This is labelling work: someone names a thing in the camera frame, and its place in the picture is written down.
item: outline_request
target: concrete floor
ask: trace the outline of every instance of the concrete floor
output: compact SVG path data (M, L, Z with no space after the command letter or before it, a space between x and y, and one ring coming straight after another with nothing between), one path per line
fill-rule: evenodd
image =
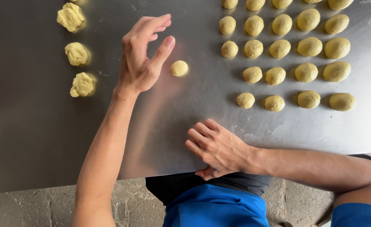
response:
M0 227L68 227L75 186L0 194ZM332 202L332 193L273 178L263 195L272 227L288 220L294 227L312 227ZM160 227L164 206L146 188L145 179L117 181L112 196L119 227Z

